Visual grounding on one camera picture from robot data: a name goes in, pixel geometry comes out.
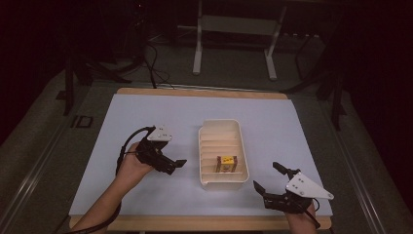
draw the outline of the white mounting bracket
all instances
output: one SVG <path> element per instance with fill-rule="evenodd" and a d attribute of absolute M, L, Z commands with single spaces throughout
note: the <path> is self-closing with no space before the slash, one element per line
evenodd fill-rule
<path fill-rule="evenodd" d="M 286 190 L 306 198 L 325 198 L 334 196 L 302 173 L 295 175 L 285 187 Z"/>
<path fill-rule="evenodd" d="M 154 132 L 152 132 L 147 139 L 153 141 L 171 141 L 172 136 L 169 134 L 165 125 L 162 125 L 161 127 L 156 127 Z"/>

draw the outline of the yellow box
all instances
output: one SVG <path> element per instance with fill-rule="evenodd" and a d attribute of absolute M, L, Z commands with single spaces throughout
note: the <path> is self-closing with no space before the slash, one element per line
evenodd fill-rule
<path fill-rule="evenodd" d="M 218 156 L 217 162 L 217 173 L 233 173 L 238 164 L 237 156 Z"/>

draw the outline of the gray floor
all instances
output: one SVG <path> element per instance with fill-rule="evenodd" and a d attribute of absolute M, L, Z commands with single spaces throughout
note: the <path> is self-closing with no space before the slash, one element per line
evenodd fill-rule
<path fill-rule="evenodd" d="M 153 43 L 158 51 L 155 68 L 164 79 L 169 75 L 169 83 L 160 88 L 277 92 L 300 82 L 294 52 L 302 41 L 296 38 L 283 36 L 278 43 L 274 55 L 279 75 L 276 82 L 268 79 L 261 49 L 223 49 L 211 43 L 204 49 L 202 73 L 193 76 L 195 49 L 191 38 L 182 38 L 175 46 L 161 41 L 157 38 Z M 315 39 L 303 52 L 304 72 L 314 65 L 321 49 L 322 44 Z M 152 49 L 148 49 L 147 57 L 154 57 Z M 125 74 L 125 78 L 133 82 L 123 85 L 96 78 L 90 87 L 76 85 L 76 102 L 69 116 L 62 115 L 64 102 L 56 100 L 64 89 L 64 72 L 37 98 L 0 148 L 2 233 L 68 230 L 67 214 L 113 94 L 126 86 L 151 87 L 145 67 Z M 413 233 L 413 217 L 353 109 L 349 94 L 343 96 L 347 114 L 341 116 L 342 130 L 337 132 L 329 121 L 331 101 L 317 100 L 317 87 L 315 84 L 289 98 L 297 109 L 323 184 L 335 195 L 331 201 L 334 233 Z M 70 128 L 75 115 L 93 116 L 92 127 Z"/>

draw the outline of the human arm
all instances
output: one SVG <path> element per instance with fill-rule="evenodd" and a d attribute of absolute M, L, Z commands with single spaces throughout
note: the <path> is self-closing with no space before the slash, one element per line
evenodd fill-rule
<path fill-rule="evenodd" d="M 307 209 L 313 217 L 316 217 L 316 210 L 314 204 L 312 203 Z M 289 230 L 291 234 L 316 234 L 316 226 L 314 221 L 305 214 L 288 214 L 285 213 L 286 219 L 288 220 Z"/>
<path fill-rule="evenodd" d="M 137 145 L 138 143 L 134 143 L 128 152 L 134 152 Z M 71 231 L 89 228 L 107 220 L 115 213 L 124 196 L 152 170 L 151 166 L 140 163 L 134 153 L 127 153 L 112 183 L 73 226 Z M 95 233 L 104 233 L 105 231 L 106 228 L 102 228 Z"/>

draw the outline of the plastic bin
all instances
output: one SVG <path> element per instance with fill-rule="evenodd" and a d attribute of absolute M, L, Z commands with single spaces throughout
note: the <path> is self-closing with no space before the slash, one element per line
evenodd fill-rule
<path fill-rule="evenodd" d="M 205 190 L 237 190 L 249 178 L 243 137 L 236 120 L 205 120 L 199 130 L 200 179 Z M 234 172 L 217 173 L 218 156 L 237 156 Z"/>

